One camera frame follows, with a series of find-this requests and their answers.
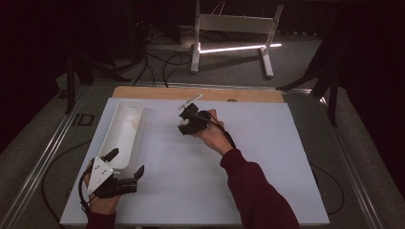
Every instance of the person's right arm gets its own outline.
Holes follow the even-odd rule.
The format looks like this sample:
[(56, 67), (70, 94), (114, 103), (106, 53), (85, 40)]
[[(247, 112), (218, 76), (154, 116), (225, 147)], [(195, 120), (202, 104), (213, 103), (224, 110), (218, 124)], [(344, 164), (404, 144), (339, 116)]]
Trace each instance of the person's right arm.
[[(208, 112), (215, 117), (212, 121), (218, 121), (215, 110)], [(223, 156), (221, 166), (228, 175), (228, 187), (245, 229), (300, 228), (288, 202), (267, 182), (261, 167), (255, 162), (247, 162), (242, 153), (231, 146), (222, 130), (210, 124), (196, 136)]]

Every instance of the person's left hand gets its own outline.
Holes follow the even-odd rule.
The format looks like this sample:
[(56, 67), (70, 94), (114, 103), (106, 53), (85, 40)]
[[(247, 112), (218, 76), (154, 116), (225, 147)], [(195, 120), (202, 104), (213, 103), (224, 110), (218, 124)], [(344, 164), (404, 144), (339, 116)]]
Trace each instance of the person's left hand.
[[(88, 187), (90, 182), (90, 174), (87, 174), (84, 177), (84, 182), (86, 183), (86, 187)], [(90, 211), (92, 213), (99, 213), (102, 215), (111, 215), (116, 211), (117, 204), (121, 196), (116, 196), (113, 198), (98, 198), (94, 194), (89, 195), (90, 200)]]

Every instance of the white tabletop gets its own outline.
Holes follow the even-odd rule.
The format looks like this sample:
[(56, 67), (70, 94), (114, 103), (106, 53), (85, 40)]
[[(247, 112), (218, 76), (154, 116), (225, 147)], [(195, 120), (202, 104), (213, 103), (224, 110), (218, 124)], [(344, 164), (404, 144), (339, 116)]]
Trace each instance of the white tabletop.
[[(108, 100), (78, 177), (88, 161), (97, 156), (121, 99)], [(181, 112), (177, 107), (184, 101), (142, 101), (146, 124), (136, 167), (145, 165), (145, 173), (138, 191), (121, 198), (117, 223), (240, 225), (226, 173), (219, 165), (220, 155), (198, 138), (182, 135), (177, 128)], [(300, 224), (329, 223), (288, 104), (216, 101), (195, 104), (200, 110), (217, 110), (236, 146), (247, 160), (261, 165), (267, 180), (286, 198)], [(62, 224), (87, 222), (79, 203), (77, 181), (78, 178)]]

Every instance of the red sweater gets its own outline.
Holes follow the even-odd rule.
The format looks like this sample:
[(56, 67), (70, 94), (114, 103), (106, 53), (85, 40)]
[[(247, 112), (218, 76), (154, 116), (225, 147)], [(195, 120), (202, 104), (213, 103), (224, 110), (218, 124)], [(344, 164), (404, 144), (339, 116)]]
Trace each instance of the red sweater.
[[(233, 149), (221, 160), (228, 175), (228, 186), (241, 214), (245, 229), (300, 228), (288, 202), (271, 186), (260, 166), (247, 162)], [(91, 213), (87, 229), (114, 228), (116, 216)]]

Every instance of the metal stand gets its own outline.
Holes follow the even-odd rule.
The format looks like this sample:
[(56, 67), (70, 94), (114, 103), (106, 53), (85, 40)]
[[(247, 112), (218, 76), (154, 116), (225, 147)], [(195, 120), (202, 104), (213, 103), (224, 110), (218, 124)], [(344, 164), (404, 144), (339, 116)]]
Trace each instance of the metal stand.
[(271, 78), (273, 76), (273, 70), (271, 68), (268, 53), (271, 42), (277, 29), (282, 9), (283, 5), (278, 5), (277, 11), (273, 18), (200, 14), (200, 0), (196, 0), (195, 41), (193, 47), (191, 72), (197, 73), (199, 71), (200, 54), (204, 53), (201, 50), (200, 30), (266, 33), (267, 40), (263, 46), (241, 47), (235, 50), (259, 48), (261, 50), (263, 63), (265, 65), (266, 76)]

